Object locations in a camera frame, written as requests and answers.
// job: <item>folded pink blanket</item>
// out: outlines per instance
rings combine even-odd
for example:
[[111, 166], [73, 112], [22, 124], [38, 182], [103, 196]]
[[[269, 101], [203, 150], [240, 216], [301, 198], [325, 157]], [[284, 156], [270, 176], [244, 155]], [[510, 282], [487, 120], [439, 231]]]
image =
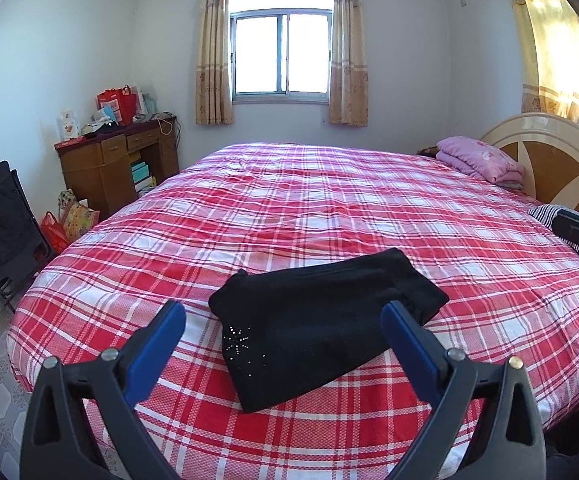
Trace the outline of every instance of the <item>folded pink blanket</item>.
[[[450, 164], [461, 173], [476, 176], [480, 175], [487, 182], [496, 184], [506, 180], [522, 182], [522, 175], [525, 171], [522, 164], [516, 162], [507, 153], [498, 148], [490, 146], [480, 140], [469, 139], [468, 137], [449, 137], [438, 143], [441, 152], [436, 156], [438, 160]], [[465, 166], [459, 168], [455, 160], [451, 162], [445, 155], [450, 155], [464, 163]]]
[[485, 180], [485, 178], [476, 170], [474, 170], [474, 168], [472, 168], [469, 164], [466, 164], [465, 162], [463, 162], [459, 158], [456, 158], [455, 156], [449, 155], [449, 153], [445, 153], [441, 150], [436, 154], [436, 159], [441, 162], [444, 162], [448, 166], [451, 166], [452, 168], [460, 171], [461, 173], [464, 173], [469, 176], [474, 176], [476, 178], [482, 178], [483, 180]]
[[511, 189], [514, 191], [523, 191], [523, 185], [521, 182], [499, 182], [496, 185], [498, 187], [502, 187], [504, 189]]

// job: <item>headboard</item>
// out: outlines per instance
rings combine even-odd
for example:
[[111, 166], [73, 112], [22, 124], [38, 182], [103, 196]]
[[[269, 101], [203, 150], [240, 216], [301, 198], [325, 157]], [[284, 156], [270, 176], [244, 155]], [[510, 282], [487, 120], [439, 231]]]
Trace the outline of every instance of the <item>headboard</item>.
[[525, 167], [523, 191], [579, 211], [579, 125], [545, 113], [521, 114], [483, 137]]

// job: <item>tiled floor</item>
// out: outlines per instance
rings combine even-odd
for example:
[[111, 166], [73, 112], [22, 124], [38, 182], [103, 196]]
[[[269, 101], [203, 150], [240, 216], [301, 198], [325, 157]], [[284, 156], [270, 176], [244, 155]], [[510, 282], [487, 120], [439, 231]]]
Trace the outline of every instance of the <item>tiled floor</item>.
[[[7, 355], [6, 334], [12, 317], [9, 309], [0, 312], [0, 470], [8, 480], [18, 480], [20, 443], [31, 394], [14, 379]], [[102, 447], [101, 451], [109, 470], [119, 478], [128, 479], [116, 451]]]

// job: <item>white wall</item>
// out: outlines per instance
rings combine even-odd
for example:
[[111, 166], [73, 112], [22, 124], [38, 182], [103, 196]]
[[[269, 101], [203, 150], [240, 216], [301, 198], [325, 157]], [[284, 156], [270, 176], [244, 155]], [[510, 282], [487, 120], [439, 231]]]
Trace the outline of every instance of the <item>white wall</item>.
[[451, 37], [448, 134], [482, 137], [521, 113], [521, 46], [510, 0], [447, 0]]
[[196, 126], [194, 81], [200, 0], [139, 0], [133, 70], [159, 110], [184, 127], [187, 167], [236, 142], [288, 141], [412, 153], [445, 134], [449, 32], [445, 0], [364, 0], [369, 126], [327, 123], [327, 107], [236, 104], [230, 126]]
[[0, 1], [0, 161], [38, 218], [64, 189], [56, 117], [88, 120], [95, 96], [129, 81], [137, 0]]

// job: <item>desk drawer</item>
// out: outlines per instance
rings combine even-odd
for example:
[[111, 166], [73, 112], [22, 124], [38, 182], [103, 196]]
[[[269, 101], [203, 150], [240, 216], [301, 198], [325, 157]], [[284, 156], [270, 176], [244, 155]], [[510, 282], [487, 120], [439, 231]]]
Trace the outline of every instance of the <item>desk drawer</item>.
[[102, 161], [104, 164], [127, 155], [127, 144], [125, 143], [125, 136], [119, 135], [111, 139], [103, 140], [100, 143], [100, 150], [102, 152]]
[[127, 151], [135, 152], [146, 146], [151, 146], [158, 142], [160, 131], [149, 130], [139, 134], [130, 135], [127, 137]]

